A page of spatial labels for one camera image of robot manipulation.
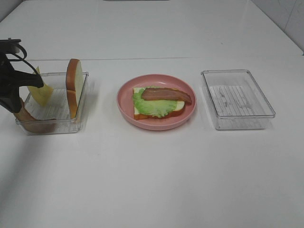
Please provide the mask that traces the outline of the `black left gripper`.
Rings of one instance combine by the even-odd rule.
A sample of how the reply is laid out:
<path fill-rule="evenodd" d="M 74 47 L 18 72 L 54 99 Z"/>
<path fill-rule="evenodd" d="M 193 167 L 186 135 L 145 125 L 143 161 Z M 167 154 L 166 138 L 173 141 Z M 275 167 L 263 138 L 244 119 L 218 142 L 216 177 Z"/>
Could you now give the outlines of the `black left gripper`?
<path fill-rule="evenodd" d="M 11 65 L 11 62 L 21 60 L 18 55 L 20 42 L 21 39 L 0 40 L 0 105 L 11 113 L 19 113 L 22 108 L 19 87 L 44 86 L 40 74 L 17 71 Z"/>

